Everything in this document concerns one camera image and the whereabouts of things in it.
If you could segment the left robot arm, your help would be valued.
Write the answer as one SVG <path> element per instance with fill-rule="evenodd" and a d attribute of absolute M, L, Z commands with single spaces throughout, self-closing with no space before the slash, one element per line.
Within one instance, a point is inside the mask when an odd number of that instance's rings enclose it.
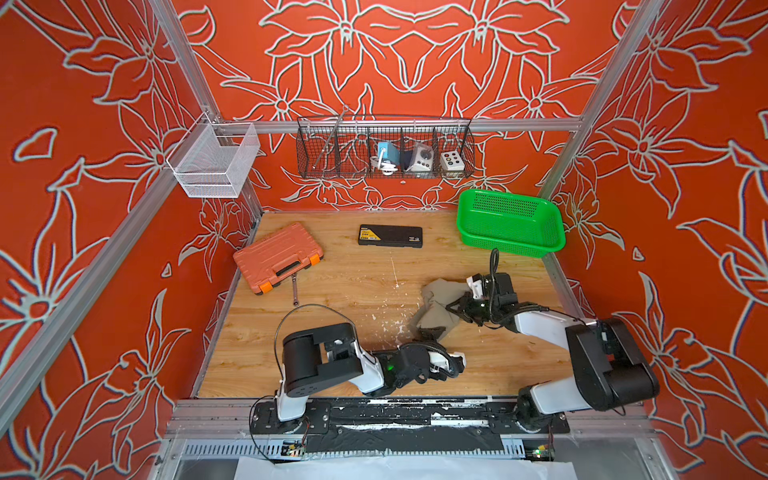
<path fill-rule="evenodd" d="M 464 354 L 450 353 L 433 340 L 369 352 L 360 345 L 350 323 L 295 332 L 283 340 L 277 418 L 288 422 L 303 417 L 310 396 L 343 383 L 377 398 L 412 382 L 454 379 L 465 368 Z"/>

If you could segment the khaki skirt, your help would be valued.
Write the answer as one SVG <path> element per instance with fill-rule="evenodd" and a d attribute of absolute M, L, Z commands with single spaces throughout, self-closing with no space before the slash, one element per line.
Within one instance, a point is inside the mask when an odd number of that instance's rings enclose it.
<path fill-rule="evenodd" d="M 411 319 L 411 330 L 418 340 L 439 342 L 455 327 L 463 323 L 456 314 L 446 309 L 459 300 L 470 288 L 465 282 L 437 279 L 421 289 L 423 305 Z"/>

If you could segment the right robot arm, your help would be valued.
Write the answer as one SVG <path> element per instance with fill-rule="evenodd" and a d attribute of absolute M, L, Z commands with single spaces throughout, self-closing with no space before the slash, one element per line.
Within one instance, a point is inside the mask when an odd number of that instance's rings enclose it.
<path fill-rule="evenodd" d="M 536 433 L 561 413 L 617 410 L 659 394 L 657 376 L 622 320 L 587 320 L 521 302 L 507 274 L 475 275 L 467 283 L 469 291 L 448 303 L 448 312 L 535 337 L 570 356 L 570 377 L 519 391 L 513 417 L 524 431 Z"/>

